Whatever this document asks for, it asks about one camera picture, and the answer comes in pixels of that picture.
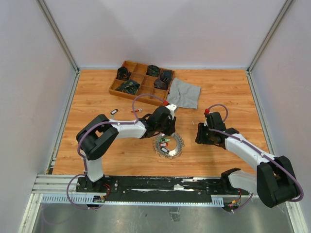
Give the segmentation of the green key tag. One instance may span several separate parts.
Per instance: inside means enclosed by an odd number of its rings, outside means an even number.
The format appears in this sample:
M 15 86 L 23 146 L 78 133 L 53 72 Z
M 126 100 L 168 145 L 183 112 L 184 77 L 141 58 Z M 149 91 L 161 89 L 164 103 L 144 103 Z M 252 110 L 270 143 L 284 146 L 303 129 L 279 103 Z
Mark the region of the green key tag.
M 170 139 L 168 139 L 168 138 L 161 138 L 161 139 L 160 139 L 160 142 L 161 142 L 161 143 L 170 142 Z

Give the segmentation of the red key tag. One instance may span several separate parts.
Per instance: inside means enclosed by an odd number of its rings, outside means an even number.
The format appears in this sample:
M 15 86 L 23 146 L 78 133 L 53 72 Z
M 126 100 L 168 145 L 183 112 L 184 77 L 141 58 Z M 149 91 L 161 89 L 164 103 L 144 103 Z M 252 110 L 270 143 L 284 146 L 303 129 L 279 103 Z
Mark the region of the red key tag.
M 161 148 L 161 147 L 167 147 L 169 144 L 167 142 L 160 142 L 157 145 L 159 148 Z

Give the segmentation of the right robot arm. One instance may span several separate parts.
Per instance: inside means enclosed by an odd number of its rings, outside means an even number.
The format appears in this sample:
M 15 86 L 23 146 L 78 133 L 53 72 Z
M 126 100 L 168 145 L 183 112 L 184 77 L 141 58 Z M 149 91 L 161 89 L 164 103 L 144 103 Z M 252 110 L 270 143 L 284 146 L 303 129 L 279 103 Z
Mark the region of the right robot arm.
M 297 181 L 292 164 L 285 156 L 277 157 L 250 143 L 239 131 L 226 128 L 219 112 L 205 110 L 205 122 L 199 123 L 195 142 L 215 145 L 243 159 L 255 171 L 247 173 L 232 168 L 221 174 L 220 188 L 225 194 L 237 189 L 258 195 L 267 207 L 287 201 L 300 201 L 303 189 Z

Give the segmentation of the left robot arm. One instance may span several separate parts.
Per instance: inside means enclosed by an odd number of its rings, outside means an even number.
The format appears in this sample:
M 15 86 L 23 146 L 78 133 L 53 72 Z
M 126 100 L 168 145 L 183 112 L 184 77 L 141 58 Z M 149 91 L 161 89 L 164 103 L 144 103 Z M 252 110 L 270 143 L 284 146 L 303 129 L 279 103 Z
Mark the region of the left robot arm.
M 131 121 L 108 119 L 100 114 L 77 135 L 78 153 L 84 160 L 87 186 L 93 192 L 104 187 L 102 156 L 116 139 L 151 138 L 175 133 L 175 104 L 161 105 L 152 114 Z

